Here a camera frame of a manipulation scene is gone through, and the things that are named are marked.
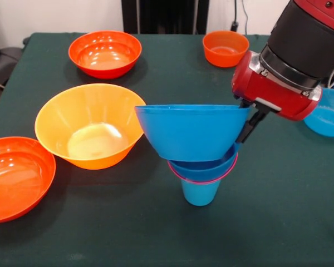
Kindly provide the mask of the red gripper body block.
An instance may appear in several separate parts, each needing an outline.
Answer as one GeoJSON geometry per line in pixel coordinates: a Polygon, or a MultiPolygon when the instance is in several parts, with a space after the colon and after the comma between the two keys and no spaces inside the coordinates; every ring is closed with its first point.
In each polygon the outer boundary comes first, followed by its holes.
{"type": "Polygon", "coordinates": [[[259,54],[253,51],[248,51],[238,63],[232,77],[232,92],[291,121],[306,118],[322,97],[321,86],[307,92],[282,82],[262,66],[259,54]]]}

